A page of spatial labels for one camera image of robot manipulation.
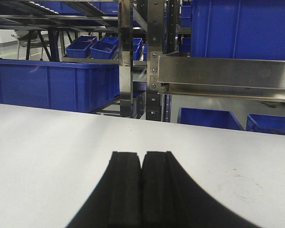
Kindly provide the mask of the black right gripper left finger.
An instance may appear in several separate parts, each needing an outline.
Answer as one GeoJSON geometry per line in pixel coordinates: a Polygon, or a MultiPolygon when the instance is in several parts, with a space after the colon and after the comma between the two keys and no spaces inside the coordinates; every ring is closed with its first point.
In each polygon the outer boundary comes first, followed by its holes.
{"type": "Polygon", "coordinates": [[[134,152],[113,152],[97,186],[67,227],[140,227],[140,184],[138,155],[134,152]]]}

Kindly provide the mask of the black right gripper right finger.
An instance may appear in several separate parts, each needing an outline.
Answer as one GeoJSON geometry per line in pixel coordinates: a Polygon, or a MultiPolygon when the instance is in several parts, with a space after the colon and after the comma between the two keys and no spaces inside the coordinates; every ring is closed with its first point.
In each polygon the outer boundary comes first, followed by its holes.
{"type": "Polygon", "coordinates": [[[142,164],[144,228],[254,228],[203,190],[171,152],[147,152],[142,164]]]}

